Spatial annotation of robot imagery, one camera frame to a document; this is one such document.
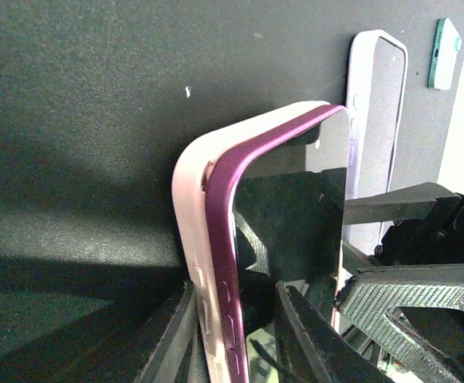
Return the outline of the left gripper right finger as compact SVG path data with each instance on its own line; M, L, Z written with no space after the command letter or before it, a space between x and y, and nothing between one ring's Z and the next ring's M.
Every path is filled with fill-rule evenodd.
M280 382L390 382L293 286L276 284L274 329Z

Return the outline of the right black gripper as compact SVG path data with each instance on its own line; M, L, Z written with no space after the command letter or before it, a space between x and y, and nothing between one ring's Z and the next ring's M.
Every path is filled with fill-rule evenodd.
M423 382L464 382L464 195L426 182L344 202L343 225L395 221L337 309Z

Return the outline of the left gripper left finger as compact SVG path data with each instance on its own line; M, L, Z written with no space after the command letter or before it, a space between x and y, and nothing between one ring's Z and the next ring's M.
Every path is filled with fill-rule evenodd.
M185 282L140 327L135 382L176 382L195 331L195 287Z

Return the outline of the black phone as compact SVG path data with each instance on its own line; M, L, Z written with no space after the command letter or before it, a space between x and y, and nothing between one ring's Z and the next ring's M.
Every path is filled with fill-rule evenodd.
M368 195L387 190L404 64L400 48L383 38L377 41L362 164Z

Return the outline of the pink phone case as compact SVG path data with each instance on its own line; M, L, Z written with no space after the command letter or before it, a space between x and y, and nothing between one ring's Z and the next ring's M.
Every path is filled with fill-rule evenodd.
M208 132L177 161L171 192L213 382L249 380L232 213L238 181L257 157L340 110L299 101Z

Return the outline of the lilac phone case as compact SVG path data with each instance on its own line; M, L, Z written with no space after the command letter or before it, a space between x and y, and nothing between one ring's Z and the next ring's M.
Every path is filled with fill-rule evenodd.
M353 39L345 102L350 116L347 201L391 189L407 59L406 46L383 30Z

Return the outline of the red phone case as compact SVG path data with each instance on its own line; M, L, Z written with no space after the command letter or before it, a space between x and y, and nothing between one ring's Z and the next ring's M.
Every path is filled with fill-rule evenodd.
M273 308L276 282L314 279L338 267L349 118L316 102L224 128L205 186L218 320L228 377L250 379L242 308L251 295Z

